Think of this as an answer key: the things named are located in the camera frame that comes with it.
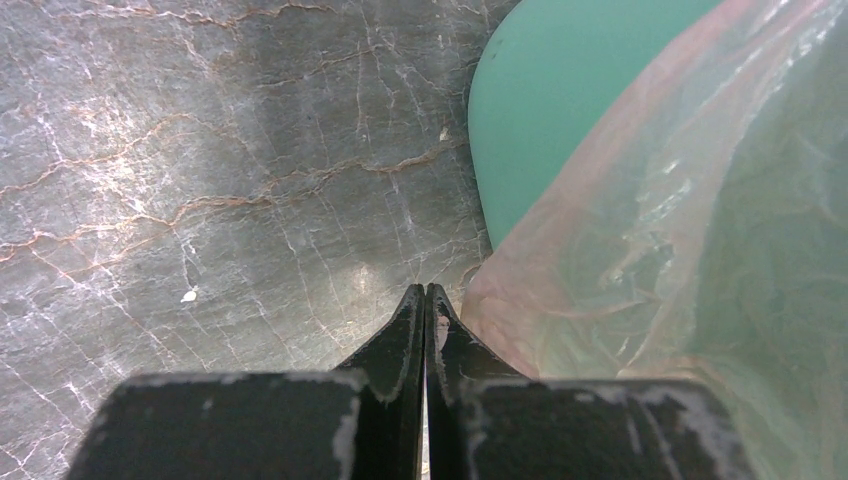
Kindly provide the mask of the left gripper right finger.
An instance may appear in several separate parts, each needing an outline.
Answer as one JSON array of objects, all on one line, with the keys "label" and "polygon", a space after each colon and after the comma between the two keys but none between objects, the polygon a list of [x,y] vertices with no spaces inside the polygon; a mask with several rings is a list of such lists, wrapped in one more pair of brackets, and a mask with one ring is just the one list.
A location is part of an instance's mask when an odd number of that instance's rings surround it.
[{"label": "left gripper right finger", "polygon": [[434,479],[751,479],[723,405],[681,380],[533,380],[425,300]]}]

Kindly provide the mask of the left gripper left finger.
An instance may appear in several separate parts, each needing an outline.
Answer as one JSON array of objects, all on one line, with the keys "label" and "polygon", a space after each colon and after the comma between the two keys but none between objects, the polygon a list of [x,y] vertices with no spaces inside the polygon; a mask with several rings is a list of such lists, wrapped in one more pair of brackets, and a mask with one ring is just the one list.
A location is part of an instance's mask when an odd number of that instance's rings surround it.
[{"label": "left gripper left finger", "polygon": [[157,373],[97,411],[71,479],[416,479],[424,289],[328,371]]}]

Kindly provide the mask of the pink plastic trash bag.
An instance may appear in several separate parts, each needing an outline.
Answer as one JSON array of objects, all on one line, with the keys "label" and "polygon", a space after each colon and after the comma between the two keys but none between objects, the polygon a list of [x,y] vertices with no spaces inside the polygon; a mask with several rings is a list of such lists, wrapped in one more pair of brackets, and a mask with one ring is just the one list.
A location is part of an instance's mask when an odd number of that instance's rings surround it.
[{"label": "pink plastic trash bag", "polygon": [[847,475],[847,5],[725,1],[484,262],[463,322],[536,378],[679,378],[762,479]]}]

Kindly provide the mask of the green trash bin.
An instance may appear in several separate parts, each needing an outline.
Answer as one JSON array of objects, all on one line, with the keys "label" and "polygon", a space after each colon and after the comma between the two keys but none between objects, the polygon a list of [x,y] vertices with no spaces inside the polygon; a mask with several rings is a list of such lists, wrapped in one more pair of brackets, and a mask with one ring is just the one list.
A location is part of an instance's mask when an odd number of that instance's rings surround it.
[{"label": "green trash bin", "polygon": [[497,247],[637,75],[714,1],[521,1],[495,29],[468,103],[472,162]]}]

